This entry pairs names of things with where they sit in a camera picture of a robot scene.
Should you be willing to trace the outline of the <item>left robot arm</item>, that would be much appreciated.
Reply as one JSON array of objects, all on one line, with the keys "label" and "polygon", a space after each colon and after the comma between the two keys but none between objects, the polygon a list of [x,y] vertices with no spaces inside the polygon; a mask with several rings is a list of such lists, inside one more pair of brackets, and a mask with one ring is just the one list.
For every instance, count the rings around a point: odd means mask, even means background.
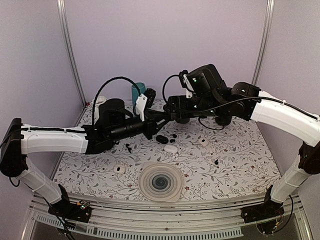
[{"label": "left robot arm", "polygon": [[142,95],[132,113],[123,100],[100,96],[92,104],[93,124],[70,128],[32,126],[15,118],[0,145],[0,171],[41,195],[50,214],[88,223],[92,213],[89,202],[70,202],[65,188],[41,172],[28,155],[40,152],[97,155],[112,149],[120,140],[139,134],[150,140],[171,120],[168,113],[152,110],[151,105],[152,101]]}]

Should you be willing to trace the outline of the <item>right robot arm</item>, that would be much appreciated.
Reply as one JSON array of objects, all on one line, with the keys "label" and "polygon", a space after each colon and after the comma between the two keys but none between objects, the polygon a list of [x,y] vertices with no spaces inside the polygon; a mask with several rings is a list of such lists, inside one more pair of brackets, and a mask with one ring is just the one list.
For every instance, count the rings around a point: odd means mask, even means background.
[{"label": "right robot arm", "polygon": [[213,64],[183,70],[178,78],[185,94],[164,98],[164,109],[171,118],[215,117],[219,125],[227,126],[237,117],[273,126],[302,141],[293,164],[266,190],[263,202],[241,209],[245,223],[282,215],[283,203],[291,193],[320,172],[320,117],[247,82],[228,87]]}]

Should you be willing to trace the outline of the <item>black gold-trimmed earbud case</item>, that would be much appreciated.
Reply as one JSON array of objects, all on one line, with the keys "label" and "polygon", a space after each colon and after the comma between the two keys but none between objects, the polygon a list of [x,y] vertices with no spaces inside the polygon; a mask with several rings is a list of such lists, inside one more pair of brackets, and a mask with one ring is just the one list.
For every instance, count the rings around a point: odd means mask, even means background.
[{"label": "black gold-trimmed earbud case", "polygon": [[174,120],[176,119],[176,113],[175,113],[175,112],[172,112],[172,111],[170,111],[170,110],[165,110],[165,111],[164,111],[164,115],[165,115],[165,119],[166,119],[167,121],[172,122],[172,121],[174,121]]}]

